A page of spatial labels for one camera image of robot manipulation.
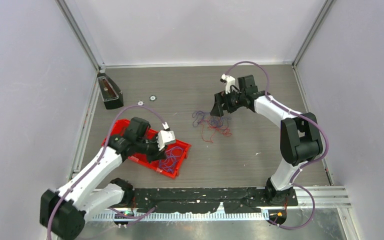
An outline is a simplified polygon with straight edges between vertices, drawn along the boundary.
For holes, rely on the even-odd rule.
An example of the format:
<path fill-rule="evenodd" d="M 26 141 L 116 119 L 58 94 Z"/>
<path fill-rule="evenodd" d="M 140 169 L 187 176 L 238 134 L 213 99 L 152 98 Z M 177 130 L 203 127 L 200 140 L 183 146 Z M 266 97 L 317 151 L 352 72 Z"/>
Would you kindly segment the black wedge stand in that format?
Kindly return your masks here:
<path fill-rule="evenodd" d="M 122 108 L 124 106 L 124 98 L 119 86 L 106 73 L 99 73 L 96 76 L 96 80 L 105 108 L 107 110 Z"/>

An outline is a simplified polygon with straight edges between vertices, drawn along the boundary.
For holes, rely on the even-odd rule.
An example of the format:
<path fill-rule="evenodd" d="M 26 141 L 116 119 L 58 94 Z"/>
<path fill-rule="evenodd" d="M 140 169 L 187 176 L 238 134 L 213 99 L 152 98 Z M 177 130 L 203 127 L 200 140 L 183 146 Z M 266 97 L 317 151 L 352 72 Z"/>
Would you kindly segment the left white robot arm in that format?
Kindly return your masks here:
<path fill-rule="evenodd" d="M 163 129 L 147 138 L 150 123 L 133 117 L 118 134 L 111 134 L 93 160 L 73 179 L 56 190 L 46 190 L 40 199 L 39 223 L 47 235 L 64 240 L 76 239 L 86 223 L 105 209 L 119 204 L 128 207 L 134 199 L 133 186 L 115 178 L 105 188 L 96 187 L 128 157 L 145 155 L 148 162 L 166 158 L 166 149 L 176 142 L 174 131 L 166 122 Z"/>

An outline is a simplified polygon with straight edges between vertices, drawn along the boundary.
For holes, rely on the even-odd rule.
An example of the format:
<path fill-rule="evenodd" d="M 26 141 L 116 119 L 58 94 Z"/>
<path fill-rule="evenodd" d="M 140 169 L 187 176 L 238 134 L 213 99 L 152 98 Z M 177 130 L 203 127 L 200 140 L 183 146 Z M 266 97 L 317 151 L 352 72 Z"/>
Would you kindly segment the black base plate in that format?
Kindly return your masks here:
<path fill-rule="evenodd" d="M 298 200 L 292 191 L 287 197 L 269 201 L 265 190 L 258 187 L 207 188 L 136 188 L 128 204 L 115 204 L 113 208 L 128 208 L 146 213 L 214 213 L 219 207 L 227 214 L 257 213 L 263 207 L 296 207 Z"/>

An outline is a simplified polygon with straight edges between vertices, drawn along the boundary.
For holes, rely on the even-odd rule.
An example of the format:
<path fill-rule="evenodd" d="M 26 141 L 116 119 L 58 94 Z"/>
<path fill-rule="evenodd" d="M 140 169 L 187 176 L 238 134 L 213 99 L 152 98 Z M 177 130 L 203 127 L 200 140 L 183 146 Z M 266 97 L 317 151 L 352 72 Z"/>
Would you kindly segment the red three-compartment bin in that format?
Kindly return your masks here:
<path fill-rule="evenodd" d="M 116 134 L 122 135 L 129 123 L 130 120 L 126 118 L 117 120 L 111 129 L 111 136 Z M 157 134 L 158 132 L 156 130 L 148 127 L 144 136 L 148 140 L 151 140 Z M 176 140 L 174 144 L 168 145 L 165 150 L 166 159 L 148 163 L 146 156 L 140 153 L 135 153 L 133 156 L 129 156 L 128 159 L 161 175 L 175 179 L 179 175 L 179 169 L 183 161 L 188 157 L 190 147 L 191 145 L 189 143 Z"/>

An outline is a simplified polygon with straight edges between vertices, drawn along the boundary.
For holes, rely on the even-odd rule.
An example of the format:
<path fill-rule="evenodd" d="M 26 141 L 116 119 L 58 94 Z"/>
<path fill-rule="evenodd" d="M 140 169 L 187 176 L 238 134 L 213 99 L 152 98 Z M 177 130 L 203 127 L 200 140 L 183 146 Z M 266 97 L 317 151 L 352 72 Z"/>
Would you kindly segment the small silver gear right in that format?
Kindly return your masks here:
<path fill-rule="evenodd" d="M 149 97 L 149 100 L 150 101 L 155 101 L 157 99 L 157 97 L 155 96 L 155 95 L 151 95 L 150 97 Z"/>

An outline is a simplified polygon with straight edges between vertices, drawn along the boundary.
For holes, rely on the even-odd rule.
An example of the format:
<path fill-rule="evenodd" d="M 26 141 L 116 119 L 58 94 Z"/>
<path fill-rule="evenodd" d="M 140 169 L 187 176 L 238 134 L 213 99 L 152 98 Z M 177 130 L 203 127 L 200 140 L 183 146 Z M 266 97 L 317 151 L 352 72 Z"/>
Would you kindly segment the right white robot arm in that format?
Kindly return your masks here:
<path fill-rule="evenodd" d="M 214 94 L 213 117 L 247 108 L 266 117 L 280 129 L 281 161 L 275 173 L 267 180 L 264 200 L 279 205 L 291 195 L 293 183 L 303 166 L 311 163 L 323 151 L 320 131 L 315 126 L 316 116 L 300 113 L 279 103 L 270 93 L 259 90 L 253 75 L 234 78 L 223 74 L 220 82 L 225 89 Z"/>

